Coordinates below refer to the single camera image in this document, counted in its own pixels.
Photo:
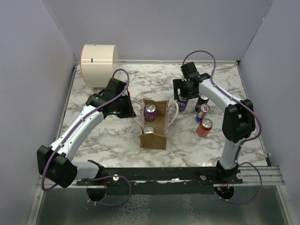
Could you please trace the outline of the red soda can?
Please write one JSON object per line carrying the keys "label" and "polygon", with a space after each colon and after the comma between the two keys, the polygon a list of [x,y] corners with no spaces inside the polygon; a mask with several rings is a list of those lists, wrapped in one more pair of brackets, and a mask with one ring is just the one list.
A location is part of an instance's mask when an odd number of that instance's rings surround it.
{"label": "red soda can", "polygon": [[196,133],[200,137],[206,137],[207,134],[211,131],[213,123],[210,119],[202,119],[199,123],[199,126],[196,129]]}

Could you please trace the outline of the black and gold can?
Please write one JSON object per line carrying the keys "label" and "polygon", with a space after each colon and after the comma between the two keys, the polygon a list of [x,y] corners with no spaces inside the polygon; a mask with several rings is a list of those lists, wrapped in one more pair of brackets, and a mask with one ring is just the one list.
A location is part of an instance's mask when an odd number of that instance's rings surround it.
{"label": "black and gold can", "polygon": [[200,106],[202,104],[207,104],[208,101],[209,101],[208,97],[206,97],[205,95],[199,94],[198,100],[197,100],[196,105],[195,105],[195,111],[198,112],[199,109],[200,109]]}

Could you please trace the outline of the blue and silver energy can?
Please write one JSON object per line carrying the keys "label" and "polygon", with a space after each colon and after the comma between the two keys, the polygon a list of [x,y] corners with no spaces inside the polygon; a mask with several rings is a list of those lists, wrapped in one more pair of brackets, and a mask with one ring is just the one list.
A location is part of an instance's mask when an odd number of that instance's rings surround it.
{"label": "blue and silver energy can", "polygon": [[197,115],[195,117],[195,121],[197,123],[200,123],[202,119],[204,119],[207,114],[210,112],[210,106],[208,104],[202,104],[200,105],[200,108],[197,112]]}

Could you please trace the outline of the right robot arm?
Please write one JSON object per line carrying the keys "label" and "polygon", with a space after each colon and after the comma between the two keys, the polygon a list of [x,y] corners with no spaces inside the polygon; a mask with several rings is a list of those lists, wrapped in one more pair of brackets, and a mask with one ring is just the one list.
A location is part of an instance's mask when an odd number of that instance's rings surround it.
{"label": "right robot arm", "polygon": [[202,94],[224,114],[222,132],[225,136],[225,145],[217,162],[218,170],[215,177],[218,182],[226,183],[238,169],[238,148],[255,130],[253,103],[248,99],[234,98],[219,87],[211,75],[200,74],[193,62],[183,64],[180,69],[183,78],[173,80],[174,100],[190,100]]}

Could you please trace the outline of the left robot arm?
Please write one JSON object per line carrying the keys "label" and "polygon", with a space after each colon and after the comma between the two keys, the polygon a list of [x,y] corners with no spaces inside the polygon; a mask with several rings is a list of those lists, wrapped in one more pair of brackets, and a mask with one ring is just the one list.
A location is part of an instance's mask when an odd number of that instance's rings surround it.
{"label": "left robot arm", "polygon": [[62,188],[67,188],[73,181],[80,179],[88,179],[93,185],[103,181],[104,174],[97,163],[72,161],[91,131],[108,115],[116,115],[120,119],[136,116],[128,86],[129,82],[111,78],[105,89],[88,97],[80,115],[64,134],[49,147],[39,147],[38,171],[42,175],[41,186],[44,191],[50,190],[45,187],[45,179]]}

